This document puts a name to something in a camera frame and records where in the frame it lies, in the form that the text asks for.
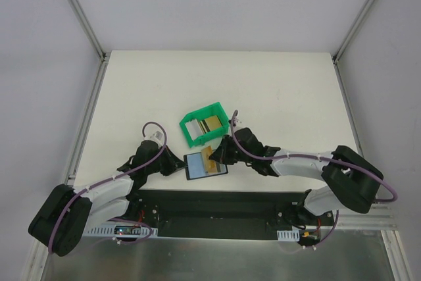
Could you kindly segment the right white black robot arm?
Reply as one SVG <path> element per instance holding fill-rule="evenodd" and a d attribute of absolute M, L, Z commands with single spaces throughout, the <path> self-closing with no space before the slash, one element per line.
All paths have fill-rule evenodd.
<path fill-rule="evenodd" d="M 302 224 L 312 224 L 328 211 L 350 209 L 366 214 L 376 200 L 383 174 L 351 148 L 300 153 L 263 145 L 249 128 L 225 135 L 209 157 L 223 165 L 243 162 L 263 176 L 299 176 L 323 181 L 307 190 L 294 213 Z"/>

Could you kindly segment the green plastic bin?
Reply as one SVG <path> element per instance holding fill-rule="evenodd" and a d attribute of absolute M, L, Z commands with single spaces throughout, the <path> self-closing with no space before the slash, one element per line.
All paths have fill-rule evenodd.
<path fill-rule="evenodd" d="M 221 103 L 216 102 L 186 114 L 179 125 L 188 146 L 192 148 L 226 134 L 229 119 Z"/>

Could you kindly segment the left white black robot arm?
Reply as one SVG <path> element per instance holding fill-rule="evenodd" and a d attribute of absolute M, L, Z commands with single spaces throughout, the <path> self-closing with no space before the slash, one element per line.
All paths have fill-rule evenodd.
<path fill-rule="evenodd" d="M 111 177 L 77 188 L 66 184 L 54 187 L 28 233 L 50 253 L 68 255 L 88 230 L 112 218 L 134 220 L 139 213 L 136 193 L 148 176 L 170 176 L 185 167 L 168 146 L 145 140 Z"/>

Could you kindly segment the black leather card holder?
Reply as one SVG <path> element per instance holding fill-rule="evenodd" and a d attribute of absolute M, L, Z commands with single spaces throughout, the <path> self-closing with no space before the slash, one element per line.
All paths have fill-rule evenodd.
<path fill-rule="evenodd" d="M 216 163 L 215 171 L 208 171 L 205 168 L 205 163 L 203 162 L 202 154 L 200 153 L 184 155 L 184 163 L 186 164 L 187 180 L 199 180 L 228 173 L 228 166 L 221 165 L 220 163 Z"/>

